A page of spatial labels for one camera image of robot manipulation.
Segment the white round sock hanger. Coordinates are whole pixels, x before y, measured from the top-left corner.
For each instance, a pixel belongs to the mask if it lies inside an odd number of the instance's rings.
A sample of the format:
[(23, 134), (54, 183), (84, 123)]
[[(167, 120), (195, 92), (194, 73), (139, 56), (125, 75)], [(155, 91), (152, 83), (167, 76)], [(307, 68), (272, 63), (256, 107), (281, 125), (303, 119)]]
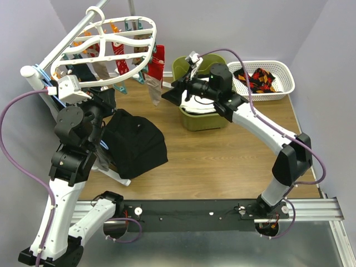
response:
[[(79, 30), (78, 33), (74, 34), (74, 37), (69, 41), (69, 44), (64, 45), (64, 50), (59, 53), (58, 56), (54, 57), (54, 62), (51, 64), (50, 74), (57, 81), (58, 76), (56, 75), (57, 69), (61, 66), (67, 65), (77, 65), (77, 64), (93, 64), (94, 62), (110, 62), (116, 60), (129, 60), (136, 57), (141, 57), (142, 61), (135, 68), (128, 71), (128, 73), (119, 75), (108, 80), (100, 80), (93, 82), (80, 82), (81, 87), (98, 87), (103, 85), (111, 85), (119, 83), (128, 78), (131, 78), (141, 70), (143, 70), (147, 64), (150, 62), (152, 54), (155, 48), (155, 39), (157, 34), (156, 23), (147, 17), (142, 16), (127, 16), (119, 18), (106, 19), (104, 13), (100, 8), (96, 6), (90, 6), (86, 13), (93, 11), (94, 14), (98, 14), (101, 17), (100, 21), (85, 23), (85, 26)], [(105, 33), (102, 26), (104, 24), (114, 23), (114, 22), (145, 22), (149, 25), (148, 28), (124, 31), (118, 33)], [(150, 34), (149, 39), (134, 39), (134, 36), (141, 34)], [(106, 45), (108, 43), (117, 42), (123, 44), (127, 47), (148, 47), (147, 52), (143, 53), (125, 53), (124, 55), (112, 55), (106, 52)], [(100, 45), (100, 52), (96, 57), (90, 58), (80, 58), (80, 59), (69, 59), (64, 60), (64, 56), (77, 55), (83, 51), (88, 51), (89, 47), (95, 45)]]

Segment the argyle sock red yellow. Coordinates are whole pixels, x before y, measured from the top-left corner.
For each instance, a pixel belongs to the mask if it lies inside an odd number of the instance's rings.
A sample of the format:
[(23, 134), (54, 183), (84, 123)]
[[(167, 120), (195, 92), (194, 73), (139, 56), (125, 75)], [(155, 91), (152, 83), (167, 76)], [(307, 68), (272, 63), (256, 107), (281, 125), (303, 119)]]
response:
[(242, 68), (233, 72), (233, 75), (238, 81), (240, 81), (245, 86), (248, 86), (247, 81), (249, 81), (251, 90), (255, 88), (254, 80), (251, 78), (249, 74), (246, 74)]
[(272, 83), (275, 77), (271, 72), (262, 68), (257, 68), (249, 77), (250, 89), (252, 93), (276, 93)]

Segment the red sock with grey toe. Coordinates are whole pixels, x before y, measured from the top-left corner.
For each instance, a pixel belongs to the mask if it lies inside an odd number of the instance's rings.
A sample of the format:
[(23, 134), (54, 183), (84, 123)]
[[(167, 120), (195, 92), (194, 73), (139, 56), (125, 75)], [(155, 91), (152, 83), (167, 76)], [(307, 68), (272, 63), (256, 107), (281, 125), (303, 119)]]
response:
[(152, 54), (152, 60), (148, 64), (148, 72), (145, 73), (145, 84), (154, 106), (157, 106), (161, 101), (164, 66), (165, 46), (157, 45), (156, 52)]

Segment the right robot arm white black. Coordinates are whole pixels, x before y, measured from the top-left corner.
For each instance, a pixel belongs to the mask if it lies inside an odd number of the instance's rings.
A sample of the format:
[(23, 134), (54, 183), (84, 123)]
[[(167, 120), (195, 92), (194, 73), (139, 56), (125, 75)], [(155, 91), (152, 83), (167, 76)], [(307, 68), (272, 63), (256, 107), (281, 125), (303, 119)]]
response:
[(192, 96), (212, 100), (221, 117), (250, 131), (276, 154), (272, 181), (253, 206), (257, 216), (270, 217), (297, 179), (311, 168), (310, 137), (304, 133), (295, 135), (288, 132), (257, 110), (252, 110), (250, 102), (233, 91), (233, 75), (226, 64), (214, 63), (207, 81), (192, 72), (193, 69), (189, 68), (185, 75), (171, 84), (172, 88), (163, 93), (162, 98), (176, 106), (181, 105), (182, 99), (188, 100)]

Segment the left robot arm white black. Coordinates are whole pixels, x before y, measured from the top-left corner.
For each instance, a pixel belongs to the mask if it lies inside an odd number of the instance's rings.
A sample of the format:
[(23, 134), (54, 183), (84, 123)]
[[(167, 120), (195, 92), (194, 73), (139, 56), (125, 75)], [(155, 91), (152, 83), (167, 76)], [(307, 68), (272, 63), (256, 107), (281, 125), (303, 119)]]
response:
[(123, 196), (106, 191), (76, 226), (72, 215), (97, 157), (102, 121), (114, 107), (100, 95), (63, 108), (57, 116), (55, 134), (60, 146), (53, 154), (49, 187), (53, 193), (46, 205), (33, 244), (20, 252), (18, 261), (28, 266), (77, 266), (86, 242), (108, 220), (123, 214)]

